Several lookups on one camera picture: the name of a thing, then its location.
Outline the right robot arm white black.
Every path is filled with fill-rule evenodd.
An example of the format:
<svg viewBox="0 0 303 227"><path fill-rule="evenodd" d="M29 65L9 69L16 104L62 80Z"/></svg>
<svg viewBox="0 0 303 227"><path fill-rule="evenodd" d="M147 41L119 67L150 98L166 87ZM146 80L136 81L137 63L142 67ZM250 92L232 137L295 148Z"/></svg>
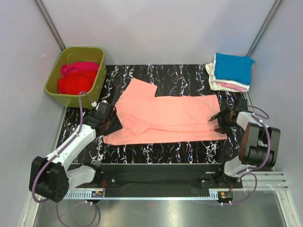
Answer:
<svg viewBox="0 0 303 227"><path fill-rule="evenodd" d="M227 134L235 125L244 129L238 156L222 163L210 178L210 182L219 187L235 184L244 173L273 168L276 164L281 131L260 119L268 120L267 113L260 115L249 111L249 107L246 99L237 99L232 109L225 108L209 120L217 121L219 128L215 131L221 134Z"/></svg>

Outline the salmon pink t shirt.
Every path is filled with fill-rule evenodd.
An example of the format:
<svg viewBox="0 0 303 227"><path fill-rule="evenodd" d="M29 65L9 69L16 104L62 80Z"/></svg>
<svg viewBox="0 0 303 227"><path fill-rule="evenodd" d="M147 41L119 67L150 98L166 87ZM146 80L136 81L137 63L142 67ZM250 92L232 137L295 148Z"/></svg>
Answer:
<svg viewBox="0 0 303 227"><path fill-rule="evenodd" d="M115 107L122 129L103 138L109 145L225 140L211 117L216 95L156 96L157 86L132 79Z"/></svg>

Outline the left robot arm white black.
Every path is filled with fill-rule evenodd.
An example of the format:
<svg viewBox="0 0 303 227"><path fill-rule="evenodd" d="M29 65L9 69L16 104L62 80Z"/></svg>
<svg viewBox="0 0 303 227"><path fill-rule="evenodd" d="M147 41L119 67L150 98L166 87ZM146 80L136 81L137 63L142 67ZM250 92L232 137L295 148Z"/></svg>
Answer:
<svg viewBox="0 0 303 227"><path fill-rule="evenodd" d="M90 115L80 117L75 132L46 157L37 156L31 164L29 190L37 203L47 200L60 202L68 190L82 184L98 187L102 183L101 167L84 163L70 169L73 160L99 136L121 130L122 124L114 105L106 102L92 104Z"/></svg>

